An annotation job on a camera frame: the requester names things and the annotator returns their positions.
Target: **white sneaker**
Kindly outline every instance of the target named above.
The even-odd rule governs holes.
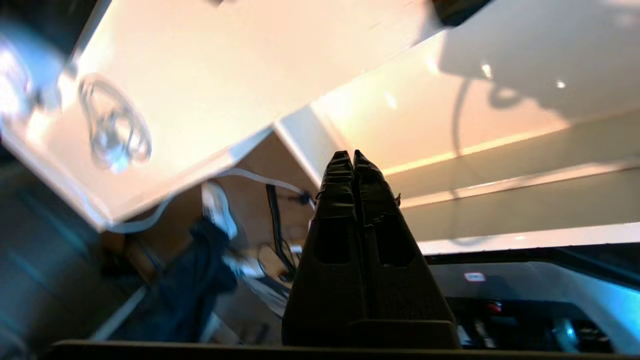
[[[250,256],[225,254],[222,261],[229,266],[236,277],[264,277],[265,273],[258,259]]]
[[[227,194],[220,185],[211,181],[202,184],[202,213],[224,231],[229,240],[238,235],[238,226],[229,211]]]

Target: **desk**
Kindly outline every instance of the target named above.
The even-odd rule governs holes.
[[[420,40],[421,2],[113,0],[63,76],[60,114],[3,143],[97,229],[237,163],[288,114]],[[144,118],[148,161],[96,167],[77,100],[99,74]]]

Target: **black cable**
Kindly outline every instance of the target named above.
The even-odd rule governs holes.
[[[289,256],[291,259],[291,263],[293,263],[296,267],[296,269],[298,268],[298,265],[300,264],[300,255],[296,254],[295,258],[293,256],[293,251],[291,250],[291,245],[289,245],[288,241],[284,241],[284,245],[287,246],[287,248],[289,249]],[[260,260],[260,255],[262,254],[262,249],[264,247],[268,247],[269,250],[273,251],[273,254],[275,256],[278,256],[278,253],[276,252],[276,250],[273,248],[273,246],[271,246],[270,243],[260,243],[258,244],[258,248],[257,248],[257,253],[256,253],[256,260],[258,261],[258,265],[260,265],[260,269],[262,269],[262,271],[266,274],[265,268],[264,268],[264,263]]]
[[[282,230],[280,228],[280,209],[278,207],[278,195],[276,194],[276,188],[273,185],[267,184],[267,199],[269,201],[269,210],[271,211],[271,221],[273,225],[273,241],[275,246],[275,252],[278,258],[284,264],[284,267],[287,269],[288,280],[292,281],[294,276],[296,275],[296,266],[291,263],[291,260],[287,258],[285,252],[282,250],[282,243],[284,240],[282,239]]]
[[[286,199],[289,201],[297,202],[300,205],[307,205],[307,204],[315,205],[314,201],[312,200],[312,196],[308,191],[303,191],[303,193],[298,196],[288,196],[286,197]]]
[[[157,275],[160,276],[161,273],[162,273],[162,269],[157,264],[157,262],[155,261],[153,256],[151,256],[151,254],[148,253],[147,248],[145,248],[145,246],[142,245],[142,243],[140,243],[140,241],[136,241],[135,244],[136,244],[136,246],[138,246],[138,250],[140,250],[140,252],[142,252],[142,254],[147,258],[147,260],[149,260],[149,262],[151,262],[151,265],[153,265],[154,269],[157,272]]]

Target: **floor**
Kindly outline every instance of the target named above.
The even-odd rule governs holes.
[[[0,165],[0,359],[87,338],[131,294],[99,235],[20,163]]]

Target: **white cable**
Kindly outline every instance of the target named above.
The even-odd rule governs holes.
[[[303,190],[293,186],[292,184],[285,183],[284,181],[270,179],[268,177],[260,176],[258,174],[254,174],[253,172],[250,172],[250,171],[247,171],[247,170],[241,169],[241,168],[230,168],[230,169],[228,169],[226,171],[221,172],[220,174],[216,175],[215,177],[225,177],[225,176],[242,176],[242,177],[246,177],[247,179],[258,181],[259,183],[270,184],[270,185],[273,185],[273,186],[279,186],[281,188],[285,188],[285,189],[291,190],[292,192],[298,193],[300,195],[306,195],[307,194]],[[156,222],[160,219],[160,217],[162,216],[162,214],[166,210],[166,207],[169,206],[169,203],[172,200],[173,200],[173,196],[166,198],[164,201],[162,201],[162,203],[160,203],[160,205],[158,205],[158,207],[154,211],[154,213],[151,216],[149,216],[148,218],[144,219],[144,220],[126,222],[126,223],[114,225],[114,226],[109,228],[109,231],[111,231],[112,233],[118,233],[118,234],[129,234],[129,233],[138,233],[140,231],[147,230],[147,229],[151,228],[153,225],[156,224]],[[316,210],[316,205],[314,204],[314,202],[311,199],[309,199],[308,204],[309,204],[309,206],[311,206],[311,208],[314,211]]]

